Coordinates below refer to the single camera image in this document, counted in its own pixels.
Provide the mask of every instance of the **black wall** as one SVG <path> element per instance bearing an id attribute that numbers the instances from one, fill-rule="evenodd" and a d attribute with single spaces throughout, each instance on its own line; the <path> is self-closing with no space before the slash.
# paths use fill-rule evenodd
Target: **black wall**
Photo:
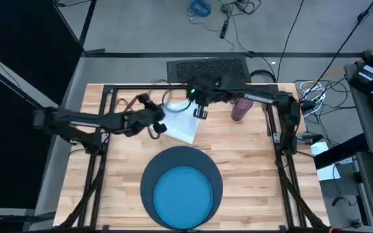
<path id="1" fill-rule="evenodd" d="M 0 61 L 59 105 L 81 52 L 51 0 L 0 0 Z"/>
<path id="2" fill-rule="evenodd" d="M 0 82 L 0 208 L 36 207 L 51 136 L 33 128 L 35 109 Z"/>

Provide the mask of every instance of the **wooden table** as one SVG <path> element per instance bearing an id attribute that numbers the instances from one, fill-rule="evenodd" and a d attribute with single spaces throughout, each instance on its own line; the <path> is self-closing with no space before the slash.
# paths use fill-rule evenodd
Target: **wooden table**
<path id="1" fill-rule="evenodd" d="M 87 86 L 82 112 L 98 114 L 102 84 Z M 280 90 L 297 91 L 293 83 L 280 83 Z M 130 101 L 146 90 L 119 90 L 117 98 Z M 154 102 L 160 102 L 163 90 L 150 94 Z M 171 102 L 185 99 L 185 91 L 174 91 Z M 286 225 L 286 215 L 280 189 L 275 152 L 267 136 L 266 118 L 261 105 L 254 103 L 250 112 L 240 122 L 231 120 L 230 104 L 212 104 L 208 119 L 202 120 L 193 147 L 204 151 L 217 164 L 223 177 L 223 199 L 215 216 L 201 225 L 201 230 L 278 230 Z M 120 102 L 115 112 L 122 111 Z M 304 132 L 304 121 L 299 132 Z M 97 228 L 109 225 L 110 229 L 162 229 L 146 213 L 140 197 L 140 181 L 148 162 L 160 151 L 187 143 L 161 135 L 152 140 L 144 130 L 134 137 L 112 135 L 107 155 Z M 299 145 L 299 151 L 310 153 L 309 146 Z M 321 187 L 311 157 L 294 155 L 300 192 L 309 207 L 325 224 L 329 224 Z M 87 172 L 89 155 L 77 151 L 70 155 L 58 203 L 54 225 L 59 225 L 79 202 Z M 297 225 L 297 211 L 291 198 L 293 216 Z M 87 208 L 86 225 L 89 224 L 91 203 Z"/>

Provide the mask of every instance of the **dark gray round base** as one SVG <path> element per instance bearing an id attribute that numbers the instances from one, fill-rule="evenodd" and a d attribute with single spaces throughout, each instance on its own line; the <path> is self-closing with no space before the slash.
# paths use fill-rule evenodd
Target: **dark gray round base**
<path id="1" fill-rule="evenodd" d="M 200 171 L 211 185 L 212 189 L 212 207 L 206 218 L 196 226 L 188 229 L 196 228 L 208 220 L 210 220 L 217 212 L 221 203 L 223 193 L 223 183 L 220 171 L 212 159 L 200 150 L 187 146 L 177 146 L 169 148 L 157 154 L 145 168 L 141 181 L 141 198 L 142 203 L 149 216 L 162 227 L 173 230 L 188 230 L 179 229 L 166 224 L 156 212 L 153 195 L 158 180 L 167 171 L 176 167 L 191 167 Z"/>

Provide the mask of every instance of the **cable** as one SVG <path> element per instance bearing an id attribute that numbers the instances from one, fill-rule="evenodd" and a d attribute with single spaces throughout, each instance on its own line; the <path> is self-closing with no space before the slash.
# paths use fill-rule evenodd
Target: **cable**
<path id="1" fill-rule="evenodd" d="M 211 4 L 205 0 L 192 0 L 188 12 L 191 13 L 191 16 L 207 17 L 211 14 L 211 9 Z"/>
<path id="2" fill-rule="evenodd" d="M 277 82 L 278 82 L 278 78 L 280 76 L 280 67 L 282 65 L 282 60 L 283 60 L 283 55 L 284 55 L 284 52 L 286 51 L 286 47 L 288 46 L 288 42 L 289 42 L 289 38 L 290 38 L 290 35 L 291 35 L 291 31 L 293 30 L 293 27 L 295 26 L 296 24 L 296 21 L 297 21 L 297 18 L 299 17 L 299 14 L 300 14 L 300 10 L 302 10 L 302 5 L 304 3 L 304 0 L 302 0 L 302 2 L 300 3 L 300 6 L 299 6 L 299 10 L 297 11 L 297 14 L 296 14 L 296 18 L 290 28 L 290 31 L 289 31 L 289 34 L 288 34 L 288 37 L 286 39 L 286 42 L 284 44 L 284 49 L 283 49 L 283 52 L 282 52 L 282 55 L 280 56 L 280 61 L 278 62 L 278 69 L 277 69 Z"/>
<path id="3" fill-rule="evenodd" d="M 367 12 L 369 11 L 369 9 L 372 7 L 373 5 L 373 1 L 371 2 L 371 4 L 368 6 L 368 8 L 364 11 Z M 332 60 L 330 61 L 329 65 L 327 66 L 327 68 L 325 68 L 325 70 L 323 71 L 322 75 L 316 80 L 316 83 L 318 83 L 324 76 L 324 74 L 326 74 L 326 71 L 328 71 L 328 69 L 330 68 L 330 66 L 332 65 L 333 61 L 335 61 L 337 55 L 340 53 L 340 51 L 342 50 L 342 48 L 344 47 L 344 45 L 346 44 L 346 42 L 348 42 L 348 40 L 350 39 L 350 37 L 352 36 L 352 34 L 355 32 L 356 28 L 359 26 L 359 24 L 362 22 L 363 20 L 363 17 L 361 19 L 359 19 L 355 25 L 355 27 L 352 29 L 352 31 L 349 33 L 348 37 L 345 39 L 345 41 L 342 43 L 342 45 L 339 47 L 339 49 L 337 50 L 337 52 L 335 53 L 335 55 L 333 56 Z"/>
<path id="4" fill-rule="evenodd" d="M 193 25 L 203 25 L 203 26 L 204 26 L 208 31 L 210 31 L 210 32 L 221 32 L 221 30 L 210 29 L 210 28 L 207 27 L 207 25 L 204 24 L 203 22 L 196 22 L 196 23 L 194 23 L 194 22 L 192 22 L 193 18 L 194 18 L 194 17 L 189 17 L 189 22 L 190 22 L 191 24 L 193 24 Z"/>
<path id="5" fill-rule="evenodd" d="M 335 166 L 333 167 L 333 170 L 332 170 L 333 181 L 334 181 L 336 189 L 338 191 L 338 196 L 335 197 L 335 199 L 333 200 L 332 206 L 335 206 L 336 203 L 340 200 L 342 200 L 343 202 L 345 202 L 349 206 L 355 206 L 357 204 L 357 201 L 354 204 L 352 204 L 347 198 L 343 197 L 342 190 L 339 187 L 339 185 L 337 184 L 337 181 L 336 181 L 336 178 L 335 178 L 335 169 L 336 169 L 336 166 L 338 166 L 338 165 L 339 164 L 335 164 Z"/>
<path id="6" fill-rule="evenodd" d="M 316 115 L 316 113 L 313 113 L 313 116 L 315 116 L 318 124 L 322 127 L 325 139 L 329 142 L 329 144 L 331 144 L 331 140 L 329 139 L 328 131 L 326 130 L 325 126 L 323 125 L 323 122 L 322 122 L 322 119 L 321 119 L 321 114 L 323 112 L 323 109 L 324 108 L 321 109 L 321 112 L 319 113 L 319 116 Z"/>
<path id="7" fill-rule="evenodd" d="M 85 149 L 84 148 L 80 148 L 80 149 L 75 149 L 75 150 L 72 150 L 72 151 L 70 151 L 70 153 L 69 153 L 69 156 L 72 154 L 72 153 L 74 153 L 74 152 L 77 152 L 77 151 L 82 151 L 82 150 L 84 150 L 85 151 Z"/>
<path id="8" fill-rule="evenodd" d="M 288 162 L 286 163 L 286 165 L 284 165 L 283 167 L 280 167 L 280 166 L 278 165 L 277 160 L 275 160 L 275 164 L 276 164 L 276 166 L 278 166 L 279 168 L 284 169 L 284 168 L 287 168 L 287 166 L 289 166 L 289 161 L 288 161 Z"/>
<path id="9" fill-rule="evenodd" d="M 189 22 L 193 25 L 203 25 L 205 27 L 205 29 L 207 29 L 208 31 L 210 32 L 221 32 L 221 30 L 214 30 L 214 29 L 211 29 L 209 28 L 206 24 L 204 24 L 203 22 L 192 22 L 192 20 L 194 19 L 194 16 L 190 16 L 188 15 L 188 18 L 189 18 Z M 227 38 L 224 38 L 224 40 L 229 43 L 230 45 L 232 45 L 231 47 L 231 51 L 230 51 L 230 57 L 232 57 L 232 52 L 234 52 L 234 48 L 235 48 L 235 44 L 230 42 L 229 40 L 227 40 Z"/>
<path id="10" fill-rule="evenodd" d="M 322 113 L 321 116 L 326 115 L 326 114 L 328 114 L 328 113 L 333 113 L 334 111 L 339 111 L 339 110 L 344 110 L 344 109 L 349 109 L 349 108 L 339 108 L 339 109 L 334 109 L 334 110 L 331 110 L 331 111 L 329 111 L 329 112 Z"/>
<path id="11" fill-rule="evenodd" d="M 218 1 L 221 3 L 221 11 L 223 11 L 227 15 L 227 20 L 232 16 L 232 22 L 234 23 L 234 31 L 235 31 L 237 43 L 239 44 L 239 46 L 248 55 L 248 57 L 253 58 L 254 56 L 258 56 L 259 58 L 262 58 L 271 70 L 271 73 L 270 73 L 269 71 L 266 71 L 266 70 L 263 70 L 263 69 L 258 69 L 258 70 L 253 71 L 250 74 L 250 77 L 252 77 L 253 75 L 256 75 L 256 74 L 263 73 L 264 75 L 267 75 L 268 77 L 270 77 L 273 80 L 273 82 L 276 82 L 275 72 L 274 72 L 272 66 L 270 65 L 270 63 L 263 56 L 258 55 L 254 51 L 249 51 L 249 50 L 245 49 L 244 46 L 241 44 L 240 38 L 238 37 L 238 28 L 237 28 L 236 20 L 235 20 L 235 17 L 234 17 L 234 16 L 239 16 L 241 14 L 252 14 L 252 13 L 256 12 L 256 10 L 261 6 L 262 2 L 260 0 L 258 0 L 259 4 L 256 7 L 254 7 L 254 3 L 249 2 L 249 0 L 248 1 L 237 0 L 237 1 L 232 2 L 232 3 L 222 3 L 221 0 L 218 0 Z M 240 10 L 239 6 L 241 6 L 241 5 L 239 3 L 247 3 L 247 5 L 242 10 Z M 253 5 L 253 10 L 250 11 L 250 12 L 246 12 L 245 8 L 250 3 Z M 237 6 L 237 9 L 239 11 L 242 11 L 241 14 L 232 14 L 232 8 L 227 7 L 227 6 L 232 6 L 232 5 L 235 5 L 235 4 L 239 5 L 239 6 Z"/>
<path id="12" fill-rule="evenodd" d="M 309 156 L 309 157 L 314 158 L 313 155 L 310 155 L 310 154 L 308 154 L 308 153 L 304 153 L 304 152 L 301 152 L 301 151 L 296 151 L 296 152 L 297 152 L 297 153 L 300 153 L 300 154 L 302 154 L 302 155 L 307 155 L 307 156 Z"/>
<path id="13" fill-rule="evenodd" d="M 165 79 L 152 80 L 151 83 L 152 83 L 152 85 L 156 85 L 157 83 L 161 83 L 161 82 L 163 82 L 163 83 L 167 83 L 167 84 L 168 84 L 168 90 L 164 92 L 164 94 L 162 95 L 162 99 L 161 99 L 161 105 L 164 106 L 164 108 L 165 108 L 167 111 L 169 111 L 169 112 L 171 112 L 171 113 L 180 113 L 180 112 L 182 112 L 182 111 L 187 110 L 187 109 L 191 106 L 191 103 L 192 103 L 192 102 L 189 101 L 188 105 L 187 105 L 185 108 L 183 108 L 183 109 L 179 109 L 179 110 L 170 109 L 170 108 L 168 107 L 168 105 L 170 104 L 170 101 L 171 101 L 171 99 L 172 99 L 172 92 L 173 92 L 173 89 L 171 88 L 171 83 L 168 82 L 168 80 L 165 80 Z M 148 95 L 150 96 L 151 93 L 152 93 L 152 90 L 149 90 L 149 91 L 148 91 Z"/>
<path id="14" fill-rule="evenodd" d="M 299 90 L 303 92 L 303 95 L 306 94 L 307 92 L 311 92 L 311 91 L 318 91 L 320 92 L 320 94 L 318 94 L 317 96 L 315 96 L 314 98 L 311 99 L 311 101 L 317 103 L 319 102 L 319 106 L 318 108 L 316 109 L 312 109 L 308 114 L 304 115 L 303 117 L 307 117 L 317 111 L 319 111 L 321 109 L 321 107 L 323 106 L 323 102 L 324 102 L 324 99 L 326 98 L 326 94 L 325 94 L 325 87 L 322 86 L 321 83 L 317 83 L 315 86 L 311 87 L 311 88 L 305 88 L 305 85 L 307 83 L 313 83 L 314 81 L 304 81 L 302 82 L 300 85 L 299 85 Z"/>
<path id="15" fill-rule="evenodd" d="M 53 4 L 58 6 L 58 7 L 68 7 L 68 6 L 75 6 L 75 5 L 79 5 L 79 4 L 90 2 L 90 1 L 92 1 L 92 0 L 80 1 L 78 3 L 73 3 L 73 4 L 69 4 L 69 5 L 66 5 L 64 3 L 60 3 L 59 1 L 53 1 Z"/>
<path id="16" fill-rule="evenodd" d="M 273 81 L 273 83 L 276 82 L 275 75 L 272 74 L 270 71 L 267 71 L 265 69 L 258 69 L 258 70 L 255 70 L 255 71 L 251 72 L 250 73 L 250 78 L 253 77 L 254 75 L 257 75 L 257 74 L 263 74 L 263 75 L 269 77 Z"/>

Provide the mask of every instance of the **white label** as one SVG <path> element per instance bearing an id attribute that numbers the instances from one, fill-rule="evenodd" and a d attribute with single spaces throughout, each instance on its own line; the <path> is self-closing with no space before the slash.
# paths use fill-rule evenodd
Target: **white label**
<path id="1" fill-rule="evenodd" d="M 371 72 L 373 74 L 373 68 L 370 67 L 369 65 L 366 65 L 363 67 L 364 69 L 366 69 L 367 71 Z"/>
<path id="2" fill-rule="evenodd" d="M 371 78 L 371 77 L 369 77 L 368 75 L 366 75 L 366 74 L 364 74 L 364 73 L 362 73 L 362 72 L 359 72 L 359 75 L 362 76 L 362 77 L 364 77 L 364 78 L 366 78 L 366 79 L 369 80 L 369 81 L 372 81 L 372 78 Z"/>

